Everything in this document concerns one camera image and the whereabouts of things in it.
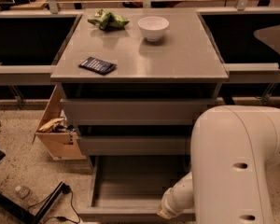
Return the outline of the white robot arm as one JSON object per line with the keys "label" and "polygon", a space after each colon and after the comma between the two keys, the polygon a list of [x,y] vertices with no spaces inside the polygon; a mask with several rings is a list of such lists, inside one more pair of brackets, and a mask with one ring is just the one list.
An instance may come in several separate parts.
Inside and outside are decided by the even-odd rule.
{"label": "white robot arm", "polygon": [[221,105],[197,119],[191,170],[165,191],[158,215],[195,211],[197,224],[273,224],[266,169],[280,163],[280,109]]}

